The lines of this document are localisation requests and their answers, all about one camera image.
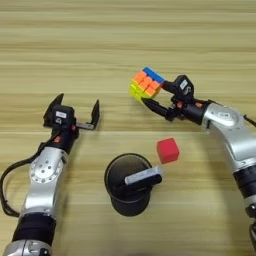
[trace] colorful cube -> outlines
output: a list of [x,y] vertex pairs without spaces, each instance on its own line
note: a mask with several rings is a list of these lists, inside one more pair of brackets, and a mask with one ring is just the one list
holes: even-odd
[[133,77],[130,84],[130,93],[139,101],[141,101],[141,98],[154,98],[159,93],[163,82],[162,77],[150,68],[145,67]]

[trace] red block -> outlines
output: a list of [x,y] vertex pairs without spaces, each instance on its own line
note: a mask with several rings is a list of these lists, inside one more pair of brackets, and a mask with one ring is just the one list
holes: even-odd
[[157,153],[162,164],[176,161],[180,151],[174,139],[161,140],[157,142]]

